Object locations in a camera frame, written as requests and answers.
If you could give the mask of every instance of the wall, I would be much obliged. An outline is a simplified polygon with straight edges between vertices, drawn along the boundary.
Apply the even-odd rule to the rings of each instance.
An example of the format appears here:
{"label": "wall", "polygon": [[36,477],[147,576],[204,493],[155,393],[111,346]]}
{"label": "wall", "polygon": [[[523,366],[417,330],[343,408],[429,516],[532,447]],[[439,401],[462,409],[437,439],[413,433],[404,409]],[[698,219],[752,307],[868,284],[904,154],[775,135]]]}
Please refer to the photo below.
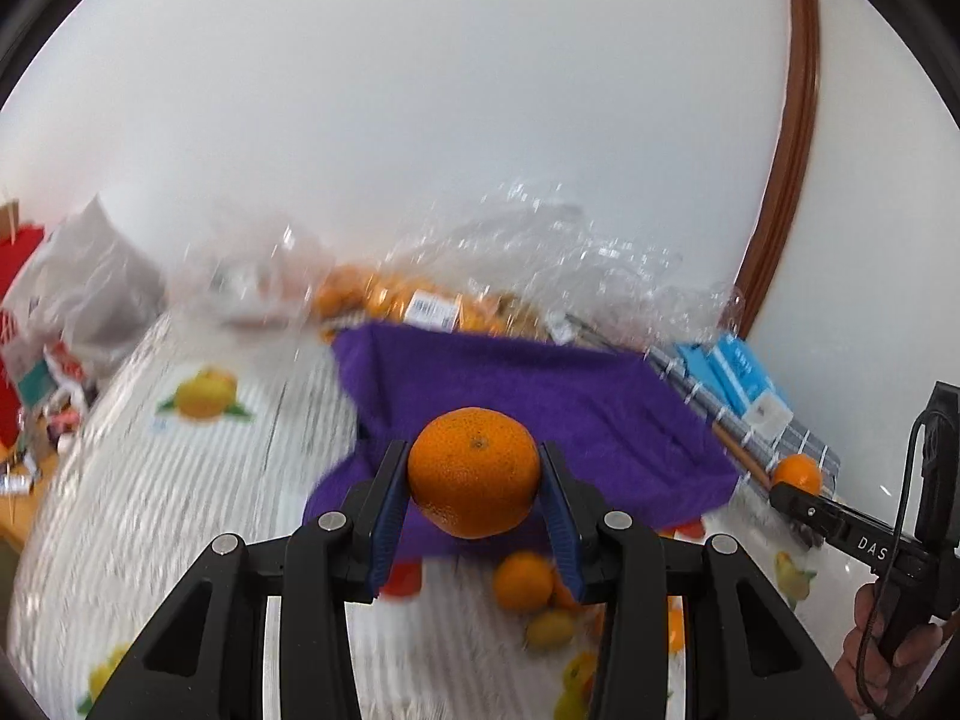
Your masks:
{"label": "wall", "polygon": [[960,131],[867,1],[821,11],[809,172],[750,340],[843,458],[839,493],[892,521],[910,426],[960,384]]}
{"label": "wall", "polygon": [[601,227],[733,276],[784,93],[787,0],[86,0],[0,116],[42,220],[93,196],[174,261],[220,199],[345,255],[435,197],[562,180]]}

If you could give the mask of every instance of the plastic bag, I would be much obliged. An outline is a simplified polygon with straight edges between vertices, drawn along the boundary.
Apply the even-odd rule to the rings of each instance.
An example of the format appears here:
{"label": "plastic bag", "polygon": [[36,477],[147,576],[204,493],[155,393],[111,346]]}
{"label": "plastic bag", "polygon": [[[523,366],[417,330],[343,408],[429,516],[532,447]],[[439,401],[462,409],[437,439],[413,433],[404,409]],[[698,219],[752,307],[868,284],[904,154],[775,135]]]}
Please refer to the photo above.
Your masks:
{"label": "plastic bag", "polygon": [[[236,210],[222,218],[236,218]],[[216,238],[187,247],[170,279],[171,303],[218,322],[299,325],[333,263],[320,242],[291,221],[245,215]]]}
{"label": "plastic bag", "polygon": [[17,382],[63,341],[94,378],[133,351],[165,308],[160,272],[113,227],[99,197],[66,218],[16,276],[3,308],[8,375]]}
{"label": "plastic bag", "polygon": [[708,343],[723,317],[736,325],[738,298],[730,285],[664,285],[679,266],[666,250],[598,233],[559,188],[515,183],[435,209],[377,268],[334,271],[314,310],[555,343],[576,338],[574,317],[617,346]]}

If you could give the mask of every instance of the finger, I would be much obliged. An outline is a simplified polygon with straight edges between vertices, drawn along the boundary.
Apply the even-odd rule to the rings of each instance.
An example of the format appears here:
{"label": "finger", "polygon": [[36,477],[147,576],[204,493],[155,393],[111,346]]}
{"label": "finger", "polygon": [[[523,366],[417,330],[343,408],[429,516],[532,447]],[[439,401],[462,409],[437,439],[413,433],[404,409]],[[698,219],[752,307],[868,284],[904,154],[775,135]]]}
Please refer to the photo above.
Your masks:
{"label": "finger", "polygon": [[[856,591],[856,596],[853,596],[853,624],[861,631],[867,629],[867,622],[870,619],[870,609],[873,606],[874,586],[872,584],[864,584],[864,586]],[[877,613],[877,619],[874,622],[874,628],[871,632],[874,638],[880,638],[884,625],[883,615]]]}
{"label": "finger", "polygon": [[[853,666],[846,661],[839,661],[833,668],[833,675],[836,677],[837,682],[840,683],[840,688],[843,689],[844,695],[847,696],[848,700],[853,704],[853,708],[856,709],[857,716],[866,714],[867,707],[866,704],[863,703],[859,689],[857,689],[856,670],[853,669]],[[887,700],[887,689],[878,688],[876,685],[867,685],[867,690],[870,692],[871,698],[874,699],[877,704],[883,706]]]}
{"label": "finger", "polygon": [[[860,642],[863,638],[863,632],[851,631],[847,638],[843,640],[843,657],[851,667],[856,668],[856,659],[860,650]],[[867,645],[867,658],[863,664],[863,677],[871,685],[878,688],[886,688],[890,681],[890,664],[883,659],[880,650],[877,649],[877,642],[870,640]]]}
{"label": "finger", "polygon": [[904,643],[896,648],[894,666],[900,668],[909,664],[929,661],[943,643],[944,632],[939,625],[933,623],[921,625],[916,630],[911,631]]}

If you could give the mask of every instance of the purple cloth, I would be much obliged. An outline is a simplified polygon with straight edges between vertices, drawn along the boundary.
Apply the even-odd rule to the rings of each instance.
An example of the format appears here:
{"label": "purple cloth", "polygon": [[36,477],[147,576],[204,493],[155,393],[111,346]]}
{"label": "purple cloth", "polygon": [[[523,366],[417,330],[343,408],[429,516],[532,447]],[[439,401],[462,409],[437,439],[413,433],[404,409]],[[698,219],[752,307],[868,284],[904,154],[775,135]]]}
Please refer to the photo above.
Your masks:
{"label": "purple cloth", "polygon": [[[498,410],[538,442],[558,442],[575,477],[653,528],[690,522],[733,494],[737,470],[709,426],[635,354],[387,324],[344,331],[333,351],[359,437],[320,480],[304,520],[336,509],[351,485],[373,477],[390,440],[414,440],[430,420],[467,406]],[[463,541],[411,505],[397,557],[525,548],[547,548],[539,514],[502,536]]]}

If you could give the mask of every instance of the silver screw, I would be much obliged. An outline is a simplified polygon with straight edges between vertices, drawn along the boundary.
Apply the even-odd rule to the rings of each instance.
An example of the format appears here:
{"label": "silver screw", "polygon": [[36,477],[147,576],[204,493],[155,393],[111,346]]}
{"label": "silver screw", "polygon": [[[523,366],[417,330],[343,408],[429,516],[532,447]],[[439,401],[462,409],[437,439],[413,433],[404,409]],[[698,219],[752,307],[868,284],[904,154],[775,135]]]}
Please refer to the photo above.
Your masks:
{"label": "silver screw", "polygon": [[326,514],[320,515],[317,524],[325,531],[339,531],[340,528],[343,528],[344,525],[347,524],[347,514],[343,512],[327,512]]}
{"label": "silver screw", "polygon": [[736,539],[733,536],[727,536],[726,533],[720,533],[719,536],[714,536],[710,540],[710,546],[712,546],[713,549],[715,549],[721,555],[733,555],[740,545],[736,543]]}
{"label": "silver screw", "polygon": [[625,531],[634,523],[634,519],[627,512],[607,512],[603,522],[614,531]]}
{"label": "silver screw", "polygon": [[213,543],[210,544],[213,551],[218,555],[229,555],[239,545],[240,539],[234,536],[233,533],[221,533],[217,538],[214,538]]}

